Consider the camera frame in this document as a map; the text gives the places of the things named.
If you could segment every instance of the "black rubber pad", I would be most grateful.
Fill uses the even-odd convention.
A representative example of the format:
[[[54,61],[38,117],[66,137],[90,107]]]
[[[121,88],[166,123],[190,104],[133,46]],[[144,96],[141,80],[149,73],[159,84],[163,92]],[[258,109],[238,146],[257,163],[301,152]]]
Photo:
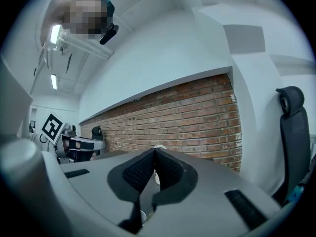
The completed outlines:
[[[90,172],[87,169],[83,168],[83,169],[79,169],[75,171],[66,172],[65,176],[67,178],[72,178],[72,177],[81,176],[87,173],[90,173]]]
[[[239,190],[228,191],[225,196],[232,203],[250,230],[263,224],[267,218]]]

